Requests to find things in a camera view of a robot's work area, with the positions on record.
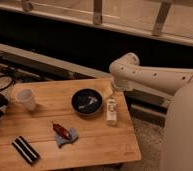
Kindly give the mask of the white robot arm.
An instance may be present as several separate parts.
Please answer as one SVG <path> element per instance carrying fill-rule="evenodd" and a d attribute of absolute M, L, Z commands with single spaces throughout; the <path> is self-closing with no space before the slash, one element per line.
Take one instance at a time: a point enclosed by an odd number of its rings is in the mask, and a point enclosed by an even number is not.
<path fill-rule="evenodd" d="M 109 72 L 116 91 L 141 84 L 169 95 L 160 171 L 193 171 L 193 69 L 141 66 L 135 53 L 126 53 Z"/>

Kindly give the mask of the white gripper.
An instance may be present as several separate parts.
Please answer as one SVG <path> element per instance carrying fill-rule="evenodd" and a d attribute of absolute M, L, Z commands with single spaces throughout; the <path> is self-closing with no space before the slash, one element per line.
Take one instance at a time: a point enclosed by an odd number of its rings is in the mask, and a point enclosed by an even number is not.
<path fill-rule="evenodd" d="M 113 78 L 111 81 L 111 86 L 115 91 L 132 91 L 133 86 L 126 80 L 115 79 Z M 111 87 L 108 87 L 104 90 L 103 96 L 105 98 L 109 98 L 113 94 L 113 90 Z"/>

